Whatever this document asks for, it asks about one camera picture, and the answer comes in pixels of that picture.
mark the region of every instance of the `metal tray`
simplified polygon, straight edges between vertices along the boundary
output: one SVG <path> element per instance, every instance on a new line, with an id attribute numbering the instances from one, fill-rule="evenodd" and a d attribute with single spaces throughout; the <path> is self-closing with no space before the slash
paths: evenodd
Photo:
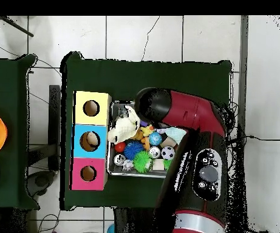
<path id="1" fill-rule="evenodd" d="M 109 116 L 109 130 L 115 126 L 116 117 L 118 117 L 119 108 L 124 108 L 124 106 L 131 106 L 134 108 L 134 102 L 132 101 L 113 101 L 110 106 L 110 116 Z M 114 149 L 114 143 L 108 142 L 108 164 L 107 169 L 109 174 L 117 176 L 134 176 L 134 177 L 149 177 L 149 178 L 165 178 L 166 171 L 155 170 L 149 171 L 145 174 L 137 172 L 135 169 L 130 171 L 122 171 L 122 166 L 117 166 L 114 164 L 114 157 L 117 154 Z"/>

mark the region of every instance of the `red ball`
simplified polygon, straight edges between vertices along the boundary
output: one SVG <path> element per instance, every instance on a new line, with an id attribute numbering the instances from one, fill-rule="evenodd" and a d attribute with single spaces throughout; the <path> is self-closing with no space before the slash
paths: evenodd
<path id="1" fill-rule="evenodd" d="M 126 143 L 125 142 L 120 142 L 118 144 L 115 145 L 115 150 L 118 152 L 118 153 L 121 153 L 124 151 L 126 147 Z"/>

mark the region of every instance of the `table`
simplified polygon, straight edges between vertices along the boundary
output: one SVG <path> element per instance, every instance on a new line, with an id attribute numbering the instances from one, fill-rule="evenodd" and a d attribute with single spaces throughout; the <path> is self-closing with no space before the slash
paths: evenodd
<path id="1" fill-rule="evenodd" d="M 171 88 L 228 104 L 231 62 L 127 62 L 82 59 L 70 52 L 62 62 L 60 208 L 117 206 L 153 208 L 163 180 L 110 176 L 103 191 L 70 191 L 70 143 L 74 90 L 104 92 L 112 100 L 132 101 L 145 87 Z"/>
<path id="2" fill-rule="evenodd" d="M 4 208 L 38 209 L 25 185 L 29 152 L 26 78 L 35 60 L 35 55 L 0 59 L 0 117 L 8 130 L 0 150 L 0 207 Z"/>

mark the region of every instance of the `blue box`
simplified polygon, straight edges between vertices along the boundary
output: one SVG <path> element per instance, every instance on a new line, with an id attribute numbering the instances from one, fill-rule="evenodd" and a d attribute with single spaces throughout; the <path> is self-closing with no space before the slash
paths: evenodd
<path id="1" fill-rule="evenodd" d="M 80 138 L 85 132 L 94 132 L 100 138 L 100 145 L 94 151 L 86 151 L 80 146 Z M 74 155 L 83 158 L 106 158 L 107 127 L 94 125 L 75 125 Z"/>

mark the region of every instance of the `pink box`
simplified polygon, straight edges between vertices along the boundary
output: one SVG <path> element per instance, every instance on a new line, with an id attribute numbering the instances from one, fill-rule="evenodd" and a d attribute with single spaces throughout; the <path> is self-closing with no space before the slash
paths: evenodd
<path id="1" fill-rule="evenodd" d="M 73 191 L 102 191 L 107 181 L 107 173 L 105 169 L 106 160 L 103 158 L 74 158 L 72 171 Z M 96 170 L 94 180 L 85 181 L 81 177 L 81 170 L 85 166 L 92 166 Z"/>

